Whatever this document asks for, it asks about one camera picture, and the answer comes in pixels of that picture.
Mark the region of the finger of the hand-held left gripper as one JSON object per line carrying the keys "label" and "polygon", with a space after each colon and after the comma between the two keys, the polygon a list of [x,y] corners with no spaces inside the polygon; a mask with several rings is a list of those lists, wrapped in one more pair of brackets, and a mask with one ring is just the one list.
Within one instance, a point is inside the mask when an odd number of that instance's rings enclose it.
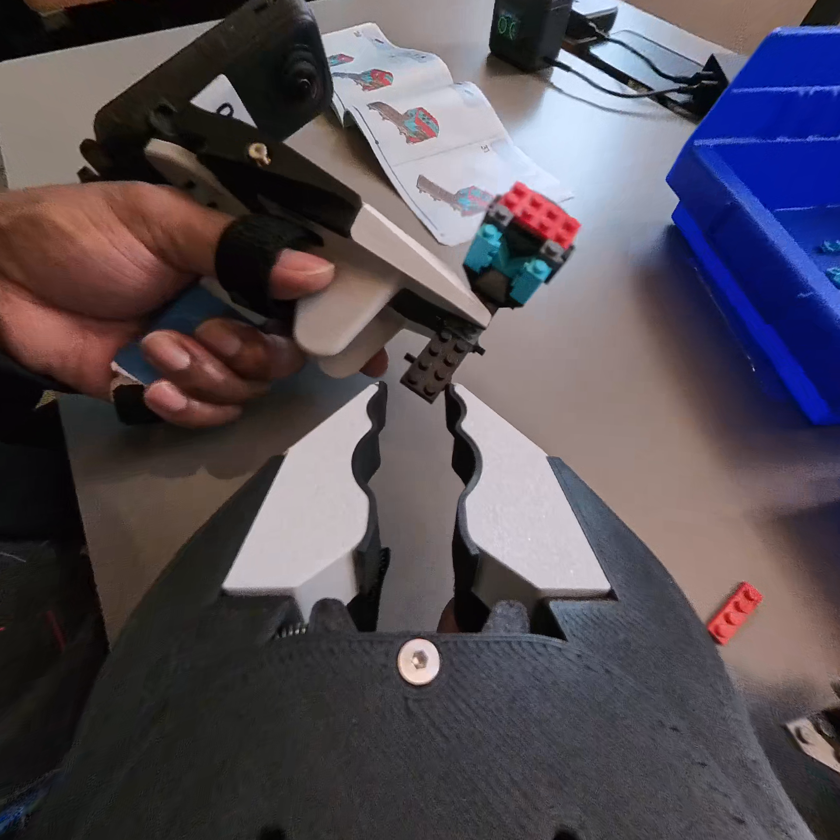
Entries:
{"label": "finger of the hand-held left gripper", "polygon": [[323,254],[335,267],[320,292],[300,299],[293,337],[311,358],[371,358],[405,329],[431,329],[398,313],[392,302],[408,291],[432,314],[486,329],[490,311],[463,277],[370,205],[363,205],[350,236],[311,223]]}
{"label": "finger of the hand-held left gripper", "polygon": [[389,301],[370,292],[329,292],[322,304],[322,318],[336,327],[339,336],[351,332],[340,352],[322,357],[322,371],[333,378],[358,373],[394,337],[402,332],[432,339],[442,332],[477,341],[487,329],[487,307],[478,304],[482,320],[442,308],[414,291],[398,291]]}

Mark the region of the black power bank green display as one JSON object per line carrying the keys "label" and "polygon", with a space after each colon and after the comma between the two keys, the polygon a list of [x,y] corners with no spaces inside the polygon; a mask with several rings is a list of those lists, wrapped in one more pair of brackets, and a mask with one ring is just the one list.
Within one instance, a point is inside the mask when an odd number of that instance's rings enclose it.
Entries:
{"label": "black power bank green display", "polygon": [[526,73],[553,67],[572,6],[572,1],[496,1],[490,25],[490,54]]}

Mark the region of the person's left hand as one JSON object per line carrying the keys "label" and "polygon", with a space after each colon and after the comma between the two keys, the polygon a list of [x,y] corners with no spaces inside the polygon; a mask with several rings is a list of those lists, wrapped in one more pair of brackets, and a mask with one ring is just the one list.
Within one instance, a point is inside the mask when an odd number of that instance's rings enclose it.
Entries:
{"label": "person's left hand", "polygon": [[[108,401],[112,360],[155,313],[216,274],[235,218],[174,188],[52,185],[2,195],[2,361],[60,390]],[[155,380],[143,403],[179,427],[233,422],[306,357],[292,338],[216,318],[194,333],[148,332]]]}

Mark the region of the red toy brick plate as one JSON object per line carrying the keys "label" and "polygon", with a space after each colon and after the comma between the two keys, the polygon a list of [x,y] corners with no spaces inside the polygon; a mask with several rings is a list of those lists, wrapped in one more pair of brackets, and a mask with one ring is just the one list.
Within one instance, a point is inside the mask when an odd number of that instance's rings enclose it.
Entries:
{"label": "red toy brick plate", "polygon": [[739,583],[707,622],[712,640],[719,646],[728,645],[762,602],[763,594],[754,585]]}

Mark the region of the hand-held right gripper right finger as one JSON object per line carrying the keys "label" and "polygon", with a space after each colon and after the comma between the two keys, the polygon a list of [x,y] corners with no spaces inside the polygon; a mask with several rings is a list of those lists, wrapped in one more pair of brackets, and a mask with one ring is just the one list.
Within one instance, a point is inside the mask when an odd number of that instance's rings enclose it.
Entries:
{"label": "hand-held right gripper right finger", "polygon": [[462,385],[449,385],[451,465],[464,484],[453,535],[459,631],[479,632],[500,602],[530,618],[543,602],[612,593],[550,457]]}

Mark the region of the toy brick instruction booklet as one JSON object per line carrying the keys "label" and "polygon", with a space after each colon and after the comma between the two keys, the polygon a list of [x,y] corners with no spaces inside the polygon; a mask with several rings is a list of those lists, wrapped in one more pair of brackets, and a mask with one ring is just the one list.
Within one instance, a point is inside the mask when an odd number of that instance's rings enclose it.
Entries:
{"label": "toy brick instruction booklet", "polygon": [[571,192],[513,143],[484,93],[435,54],[394,45],[373,23],[322,36],[332,107],[354,124],[403,201],[437,242],[468,243],[516,182],[556,203]]}

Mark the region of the blue storage bin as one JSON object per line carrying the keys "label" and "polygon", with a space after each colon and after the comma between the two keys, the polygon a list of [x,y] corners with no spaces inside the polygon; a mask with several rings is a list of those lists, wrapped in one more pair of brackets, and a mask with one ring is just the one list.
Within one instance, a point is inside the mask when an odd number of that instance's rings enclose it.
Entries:
{"label": "blue storage bin", "polygon": [[778,28],[667,176],[673,222],[753,369],[839,420],[839,33]]}

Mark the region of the grey desk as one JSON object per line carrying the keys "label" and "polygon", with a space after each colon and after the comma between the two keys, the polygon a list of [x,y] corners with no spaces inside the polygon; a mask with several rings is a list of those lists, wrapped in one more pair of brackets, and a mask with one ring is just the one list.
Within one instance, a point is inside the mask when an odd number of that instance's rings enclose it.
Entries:
{"label": "grey desk", "polygon": [[[769,399],[695,275],[665,177],[691,133],[653,104],[610,102],[490,61],[492,2],[317,2],[325,32],[375,22],[485,92],[523,151],[574,194],[569,264],[503,312],[457,382],[561,457],[657,555],[707,617],[741,581],[763,603],[717,648],[762,738],[833,702],[838,676],[838,431]],[[100,106],[211,24],[2,63],[9,186],[66,183]],[[462,487],[443,400],[399,384],[390,345],[382,466],[373,488],[392,550],[381,627],[432,629],[452,592]],[[306,371],[235,425],[127,428],[110,406],[60,399],[104,621],[114,639],[175,551],[268,457],[365,386]]]}

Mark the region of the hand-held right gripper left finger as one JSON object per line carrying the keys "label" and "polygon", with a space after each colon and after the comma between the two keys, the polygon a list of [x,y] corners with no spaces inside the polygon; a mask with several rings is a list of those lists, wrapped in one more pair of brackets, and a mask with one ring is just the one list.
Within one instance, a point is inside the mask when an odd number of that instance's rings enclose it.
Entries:
{"label": "hand-held right gripper left finger", "polygon": [[302,617],[345,604],[377,628],[390,551],[370,487],[381,465],[386,383],[367,386],[283,455],[223,583],[227,595],[289,596]]}

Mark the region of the black flat device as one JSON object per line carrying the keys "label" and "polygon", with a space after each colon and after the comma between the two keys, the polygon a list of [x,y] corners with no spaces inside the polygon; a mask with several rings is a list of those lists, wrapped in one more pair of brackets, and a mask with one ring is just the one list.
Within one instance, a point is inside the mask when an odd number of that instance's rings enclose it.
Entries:
{"label": "black flat device", "polygon": [[687,84],[705,73],[702,63],[629,29],[594,41],[588,45],[587,57],[594,67],[618,80],[634,80],[653,89],[676,86],[679,79]]}

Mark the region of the red teal toy brick truck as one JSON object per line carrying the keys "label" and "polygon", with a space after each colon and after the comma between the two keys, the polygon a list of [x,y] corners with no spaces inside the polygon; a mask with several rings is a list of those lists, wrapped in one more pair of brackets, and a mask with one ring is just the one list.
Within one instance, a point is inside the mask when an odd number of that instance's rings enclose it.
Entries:
{"label": "red teal toy brick truck", "polygon": [[[574,251],[581,224],[548,197],[516,182],[489,205],[473,237],[463,269],[469,290],[493,318],[500,309],[519,309],[550,283]],[[471,353],[483,354],[487,329],[443,305],[402,290],[391,308],[430,334],[425,349],[407,355],[401,383],[434,403]]]}

